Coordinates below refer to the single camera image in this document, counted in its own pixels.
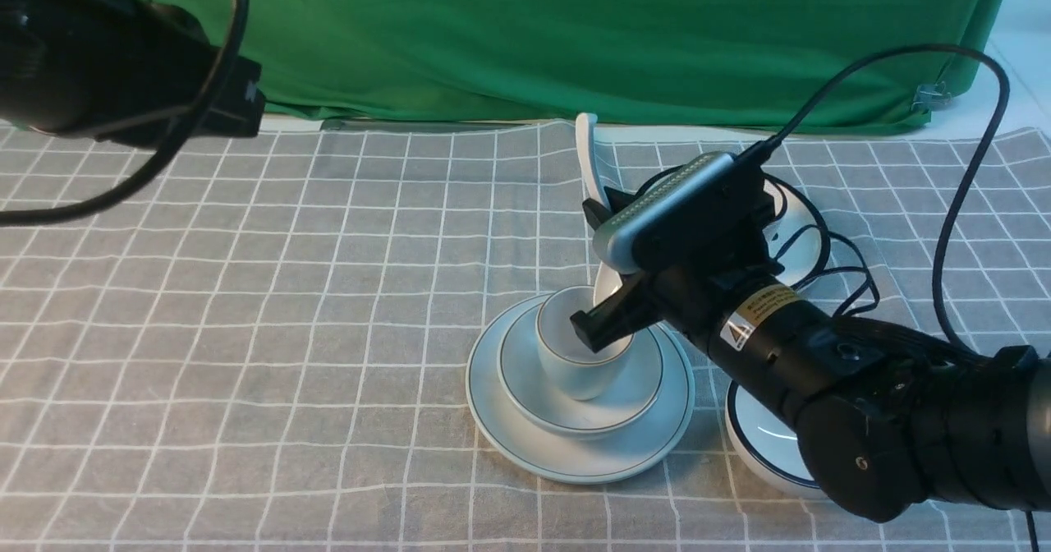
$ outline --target teacup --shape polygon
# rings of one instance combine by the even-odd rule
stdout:
[[[625,336],[595,353],[577,338],[570,316],[591,309],[593,294],[592,287],[566,287],[549,297],[536,316],[540,366],[549,381],[577,401],[592,400],[613,384],[633,340]]]

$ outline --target white plate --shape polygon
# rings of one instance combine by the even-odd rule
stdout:
[[[763,482],[790,496],[825,496],[803,464],[796,434],[739,384],[726,393],[725,418],[734,449]]]
[[[511,324],[543,299],[533,298],[500,313],[471,351],[467,402],[478,430],[516,466],[559,483],[612,483],[652,468],[679,443],[694,412],[694,373],[685,351],[663,328],[654,327],[664,357],[664,380],[650,410],[637,422],[596,439],[553,434],[515,407],[500,385],[498,369],[500,342]]]
[[[601,394],[581,402],[544,376],[536,335],[538,309],[531,308],[514,321],[499,354],[500,382],[522,414],[549,431],[596,437],[640,418],[656,402],[663,366],[653,331],[636,333],[620,354],[627,359],[617,379]]]

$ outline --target metal clip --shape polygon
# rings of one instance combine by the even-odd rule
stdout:
[[[923,110],[941,110],[952,103],[952,95],[946,91],[945,81],[937,84],[920,84],[916,95],[912,98],[912,110],[921,107]]]

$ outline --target yellow label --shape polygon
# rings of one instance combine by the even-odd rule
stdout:
[[[762,287],[751,293],[737,311],[726,319],[726,324],[723,325],[719,335],[735,350],[740,351],[744,349],[745,343],[763,321],[784,306],[799,301],[799,294],[796,294],[791,287],[780,284]]]
[[[799,294],[796,294],[791,290],[791,287],[781,284],[769,285],[751,293],[737,308],[737,313],[740,313],[741,318],[746,320],[751,326],[759,326],[774,312],[799,301]]]

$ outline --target green screen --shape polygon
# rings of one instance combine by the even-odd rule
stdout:
[[[221,40],[230,0],[184,6]],[[395,121],[572,118],[770,128],[833,73],[904,43],[983,47],[1001,0],[251,0],[243,54],[271,110]],[[920,84],[972,62],[897,58],[851,77],[808,131],[925,124]]]

